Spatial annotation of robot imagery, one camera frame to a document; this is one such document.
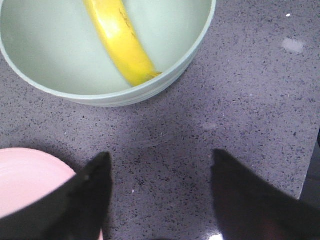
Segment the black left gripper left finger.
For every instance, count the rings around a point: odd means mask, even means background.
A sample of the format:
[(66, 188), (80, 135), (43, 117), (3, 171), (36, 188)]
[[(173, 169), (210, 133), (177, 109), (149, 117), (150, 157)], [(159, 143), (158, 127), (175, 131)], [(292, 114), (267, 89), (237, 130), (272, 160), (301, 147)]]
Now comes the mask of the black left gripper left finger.
[(2, 240), (97, 240), (112, 195), (111, 156), (99, 153), (35, 203), (0, 220)]

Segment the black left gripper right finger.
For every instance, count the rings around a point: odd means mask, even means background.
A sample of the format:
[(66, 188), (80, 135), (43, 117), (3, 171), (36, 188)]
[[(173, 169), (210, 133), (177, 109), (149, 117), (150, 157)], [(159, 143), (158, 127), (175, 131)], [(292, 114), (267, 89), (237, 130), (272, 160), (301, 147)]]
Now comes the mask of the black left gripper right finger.
[(255, 175), (223, 149), (212, 151), (211, 189), (225, 240), (318, 240), (320, 211)]

